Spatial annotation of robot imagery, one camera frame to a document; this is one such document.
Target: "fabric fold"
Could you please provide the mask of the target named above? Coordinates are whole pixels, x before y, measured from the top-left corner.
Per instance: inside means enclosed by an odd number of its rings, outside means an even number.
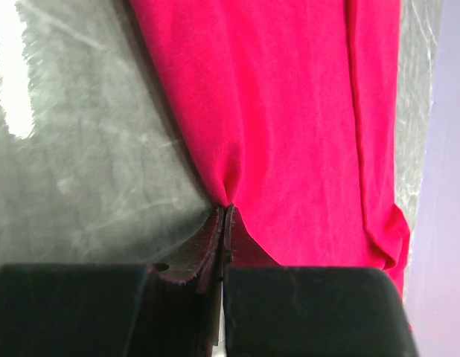
[[[399,1],[131,2],[215,202],[280,264],[381,268],[401,291]]]

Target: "light blue wall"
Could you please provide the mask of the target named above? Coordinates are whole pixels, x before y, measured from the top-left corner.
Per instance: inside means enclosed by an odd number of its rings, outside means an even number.
[[[460,357],[460,0],[441,20],[406,308],[422,357]]]

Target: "hole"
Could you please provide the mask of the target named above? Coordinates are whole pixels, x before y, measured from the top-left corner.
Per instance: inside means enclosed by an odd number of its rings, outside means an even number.
[[[169,270],[169,265],[167,265],[166,263],[154,263],[153,266],[157,269],[157,271]]]

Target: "gray surface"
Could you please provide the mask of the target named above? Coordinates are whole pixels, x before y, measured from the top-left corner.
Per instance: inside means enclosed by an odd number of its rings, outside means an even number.
[[[440,3],[403,3],[397,201],[412,226]],[[130,14],[0,0],[0,263],[152,259],[210,207]]]
[[[446,1],[406,308],[421,356],[460,356],[460,0]]]

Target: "pink fabric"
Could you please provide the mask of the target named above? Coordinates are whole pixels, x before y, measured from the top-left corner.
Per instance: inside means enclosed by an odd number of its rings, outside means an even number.
[[[131,1],[215,202],[282,265],[383,268],[401,292],[400,1]]]

